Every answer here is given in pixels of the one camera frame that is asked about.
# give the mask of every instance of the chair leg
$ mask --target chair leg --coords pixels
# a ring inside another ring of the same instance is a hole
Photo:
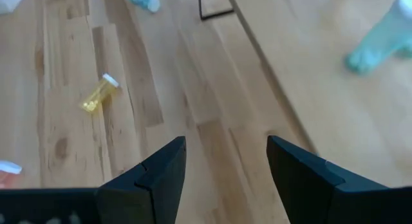
[[[214,13],[211,13],[211,14],[204,15],[203,10],[201,8],[201,0],[198,0],[198,2],[199,2],[199,16],[200,16],[200,19],[202,21],[206,21],[208,19],[212,19],[212,18],[215,18],[215,17],[221,17],[223,15],[229,15],[229,14],[234,13],[233,8],[231,8],[231,9],[228,9],[228,10],[214,12]]]

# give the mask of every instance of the wooden floor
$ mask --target wooden floor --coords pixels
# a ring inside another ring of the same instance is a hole
[[[197,0],[24,0],[0,17],[0,158],[16,187],[98,186],[187,139],[177,223],[288,223],[267,135],[306,146],[235,15],[202,23]],[[204,0],[205,11],[230,7]],[[121,91],[78,103],[102,73]]]

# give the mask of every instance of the small blue bottle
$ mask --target small blue bottle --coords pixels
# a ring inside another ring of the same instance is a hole
[[[135,5],[141,6],[142,8],[149,10],[152,13],[155,13],[160,8],[159,0],[130,0]]]
[[[412,0],[396,0],[347,56],[346,65],[356,73],[369,73],[395,51],[412,56]]]

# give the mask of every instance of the yellow pill bottle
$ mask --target yellow pill bottle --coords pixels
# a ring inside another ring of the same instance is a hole
[[[103,74],[102,79],[98,82],[96,89],[87,97],[80,107],[85,111],[92,113],[98,105],[119,87],[119,83],[107,73]]]

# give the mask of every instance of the black plastic part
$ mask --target black plastic part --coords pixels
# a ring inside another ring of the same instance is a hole
[[[412,187],[387,188],[277,136],[267,156],[291,224],[412,223]]]
[[[53,218],[65,224],[73,215],[81,223],[173,224],[185,166],[185,138],[178,137],[99,188],[0,190],[0,216],[13,224]]]
[[[206,21],[208,19],[222,17],[224,15],[229,15],[229,14],[234,13],[234,9],[231,8],[231,9],[228,9],[228,10],[223,10],[223,11],[214,12],[214,13],[211,13],[211,14],[204,15],[201,0],[198,0],[198,3],[199,3],[199,16],[200,16],[200,19],[202,21]]]

